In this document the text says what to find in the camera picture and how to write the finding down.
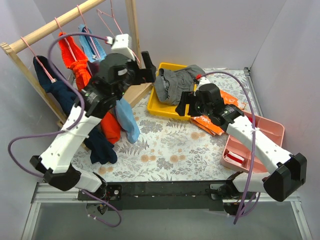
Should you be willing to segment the light blue shorts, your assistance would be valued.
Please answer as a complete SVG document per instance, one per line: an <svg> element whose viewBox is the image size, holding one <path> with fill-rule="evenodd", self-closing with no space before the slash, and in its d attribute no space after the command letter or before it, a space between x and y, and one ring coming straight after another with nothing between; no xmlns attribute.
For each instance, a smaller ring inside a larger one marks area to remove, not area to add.
<svg viewBox="0 0 320 240"><path fill-rule="evenodd" d="M99 70L99 65L107 56L96 38L79 36L82 50L88 58L88 67L94 75ZM107 140L114 144L121 138L121 131L126 133L129 143L134 144L140 135L131 105L122 98L116 102L115 108L108 112L100 122L100 128Z"/></svg>

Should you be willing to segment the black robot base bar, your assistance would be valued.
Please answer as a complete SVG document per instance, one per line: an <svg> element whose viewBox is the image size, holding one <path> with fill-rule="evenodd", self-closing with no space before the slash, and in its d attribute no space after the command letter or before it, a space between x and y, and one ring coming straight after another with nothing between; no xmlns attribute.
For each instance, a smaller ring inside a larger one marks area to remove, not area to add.
<svg viewBox="0 0 320 240"><path fill-rule="evenodd" d="M118 210L225 211L235 215L242 193L226 180L110 182L105 201Z"/></svg>

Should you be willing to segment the orange tie-dye shorts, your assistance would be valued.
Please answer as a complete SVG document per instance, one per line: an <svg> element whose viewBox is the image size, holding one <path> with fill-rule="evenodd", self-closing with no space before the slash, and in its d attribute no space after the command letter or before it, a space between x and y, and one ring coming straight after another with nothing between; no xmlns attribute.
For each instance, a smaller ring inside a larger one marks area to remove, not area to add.
<svg viewBox="0 0 320 240"><path fill-rule="evenodd" d="M236 97L223 90L220 90L220 94L225 104L234 104L240 110L244 110L247 106L246 102L239 101ZM213 136L221 136L225 133L219 126L214 125L210 119L204 115L191 117L190 122Z"/></svg>

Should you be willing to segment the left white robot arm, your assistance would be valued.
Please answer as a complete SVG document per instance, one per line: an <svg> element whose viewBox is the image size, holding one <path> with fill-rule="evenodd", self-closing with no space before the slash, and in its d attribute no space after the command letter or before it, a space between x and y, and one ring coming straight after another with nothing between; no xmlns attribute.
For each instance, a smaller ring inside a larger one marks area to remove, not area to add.
<svg viewBox="0 0 320 240"><path fill-rule="evenodd" d="M50 146L30 163L43 173L45 181L61 190L86 190L95 200L107 193L107 182L97 173L76 168L71 161L79 146L109 110L116 106L130 86L153 83L156 67L148 51L141 53L144 68L121 53L111 53L100 62L99 71L79 92L67 121Z"/></svg>

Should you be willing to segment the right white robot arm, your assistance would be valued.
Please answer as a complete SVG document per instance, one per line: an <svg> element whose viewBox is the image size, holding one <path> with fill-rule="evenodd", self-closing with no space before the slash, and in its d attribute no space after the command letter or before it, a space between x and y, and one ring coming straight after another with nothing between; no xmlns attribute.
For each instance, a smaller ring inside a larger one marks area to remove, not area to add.
<svg viewBox="0 0 320 240"><path fill-rule="evenodd" d="M306 157L301 153L293 155L268 138L242 110L224 102L215 84L207 83L196 91L182 92L175 111L179 116L207 116L249 149L267 169L265 173L242 172L229 177L226 192L230 198L237 199L247 190L266 193L282 202L306 182Z"/></svg>

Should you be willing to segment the yellow plastic tray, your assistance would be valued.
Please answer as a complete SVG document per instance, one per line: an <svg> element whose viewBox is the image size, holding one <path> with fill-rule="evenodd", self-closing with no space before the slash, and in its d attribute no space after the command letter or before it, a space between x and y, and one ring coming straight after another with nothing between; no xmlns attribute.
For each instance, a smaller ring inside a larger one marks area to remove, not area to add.
<svg viewBox="0 0 320 240"><path fill-rule="evenodd" d="M186 68L186 65L175 64L175 63L168 63L168 62L161 62L158 66L159 69L166 69L171 71L177 71L183 68ZM151 94L147 103L147 110L150 114L158 116L158 117L165 117L170 119L177 119L188 121L191 117L188 115L189 105L186 105L185 115L179 116L176 113L176 106L175 105L168 105L164 104L159 101L155 87L152 88Z"/></svg>

